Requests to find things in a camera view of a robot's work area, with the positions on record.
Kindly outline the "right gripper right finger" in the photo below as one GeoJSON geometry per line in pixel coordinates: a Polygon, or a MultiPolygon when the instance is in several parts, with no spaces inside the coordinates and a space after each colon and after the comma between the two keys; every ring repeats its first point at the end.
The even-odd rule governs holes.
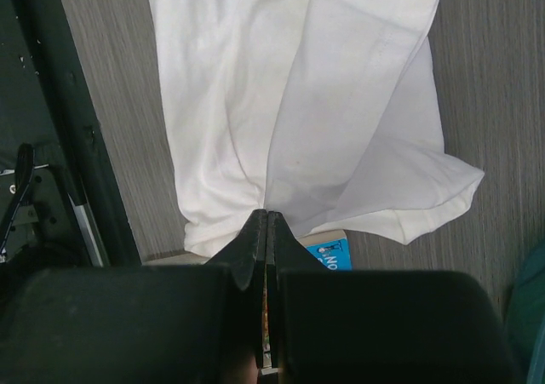
{"type": "Polygon", "coordinates": [[[283,270],[326,272],[327,268],[300,244],[284,216],[276,211],[267,215],[267,266],[283,270]]]}

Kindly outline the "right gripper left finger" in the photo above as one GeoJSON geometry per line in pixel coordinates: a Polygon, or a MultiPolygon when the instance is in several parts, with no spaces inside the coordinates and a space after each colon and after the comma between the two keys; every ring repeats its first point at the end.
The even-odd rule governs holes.
{"type": "Polygon", "coordinates": [[[206,266],[228,270],[239,290],[263,290],[267,239],[267,212],[254,210],[237,236],[209,259],[206,266]]]}

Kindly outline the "white t shirt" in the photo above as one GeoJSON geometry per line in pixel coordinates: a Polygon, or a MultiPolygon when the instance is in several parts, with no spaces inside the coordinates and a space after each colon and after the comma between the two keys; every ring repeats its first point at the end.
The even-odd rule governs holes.
{"type": "Polygon", "coordinates": [[[187,251],[215,255],[256,209],[401,244],[470,209],[484,174],[445,152],[439,0],[149,4],[187,251]]]}

